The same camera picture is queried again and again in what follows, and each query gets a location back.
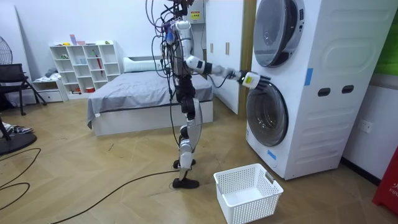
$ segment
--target yellow sign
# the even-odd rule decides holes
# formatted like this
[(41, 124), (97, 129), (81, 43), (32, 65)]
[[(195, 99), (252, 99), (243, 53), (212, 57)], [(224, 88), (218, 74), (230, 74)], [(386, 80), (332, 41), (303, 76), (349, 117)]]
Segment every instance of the yellow sign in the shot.
[(200, 19), (200, 11), (191, 11), (191, 19)]
[(247, 84), (250, 84), (250, 83), (251, 83), (251, 80), (252, 80), (251, 77), (247, 77), (245, 82), (246, 82)]

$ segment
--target wooden floor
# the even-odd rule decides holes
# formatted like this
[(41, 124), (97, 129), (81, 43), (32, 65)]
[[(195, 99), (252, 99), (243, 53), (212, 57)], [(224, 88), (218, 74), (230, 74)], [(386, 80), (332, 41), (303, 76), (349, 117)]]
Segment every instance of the wooden floor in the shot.
[[(29, 182), (31, 188), (0, 211), (0, 223), (61, 220), (88, 208), (128, 180), (170, 170), (177, 158), (170, 128), (97, 138), (86, 126), (85, 103), (74, 100), (27, 106), (26, 116), (20, 116), (19, 110), (1, 115), (4, 122), (34, 128), (38, 140), (29, 148), (40, 147), (42, 152), (13, 182)], [(216, 100), (215, 122), (204, 125), (195, 154), (197, 165), (188, 175), (201, 182), (198, 189), (170, 188), (178, 173), (148, 177), (65, 223), (225, 223), (213, 174), (264, 164), (246, 143), (245, 130), (246, 122)], [(23, 171), (35, 153), (0, 162), (0, 185)], [(343, 165), (299, 179), (277, 180), (284, 193), (275, 214), (255, 223), (398, 223), (391, 212), (371, 203), (376, 187)], [(0, 207), (24, 190), (21, 185), (0, 191)]]

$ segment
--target white bed base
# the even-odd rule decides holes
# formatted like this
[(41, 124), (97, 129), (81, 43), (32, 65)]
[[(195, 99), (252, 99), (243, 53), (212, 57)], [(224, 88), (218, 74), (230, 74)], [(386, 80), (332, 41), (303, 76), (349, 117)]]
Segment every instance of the white bed base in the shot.
[[(200, 103), (200, 106), (203, 122), (213, 122), (213, 101)], [(187, 123), (185, 115), (181, 113), (180, 105), (172, 106), (172, 116), (175, 127)], [(91, 124), (96, 136), (172, 126), (169, 106), (101, 113), (101, 116), (94, 118)]]

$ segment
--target washer door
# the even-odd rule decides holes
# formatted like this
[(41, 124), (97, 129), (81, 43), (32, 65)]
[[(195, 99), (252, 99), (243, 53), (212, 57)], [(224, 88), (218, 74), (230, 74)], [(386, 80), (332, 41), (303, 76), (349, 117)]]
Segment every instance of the washer door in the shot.
[(261, 144), (276, 146), (283, 141), (289, 119), (285, 100), (273, 84), (249, 92), (246, 113), (250, 129)]
[(277, 67), (290, 58), (301, 38), (303, 14), (302, 0), (261, 0), (254, 24), (254, 55), (261, 66)]

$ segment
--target gray bedsheet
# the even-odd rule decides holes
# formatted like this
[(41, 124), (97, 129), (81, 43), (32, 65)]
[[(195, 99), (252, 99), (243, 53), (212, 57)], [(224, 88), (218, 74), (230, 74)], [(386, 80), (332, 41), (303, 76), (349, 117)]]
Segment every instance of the gray bedsheet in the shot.
[[(199, 101), (213, 99), (211, 84), (200, 75), (192, 76)], [(107, 111), (128, 110), (162, 106), (170, 103), (167, 80), (156, 71), (124, 73), (90, 95), (87, 102), (87, 126), (91, 121)]]

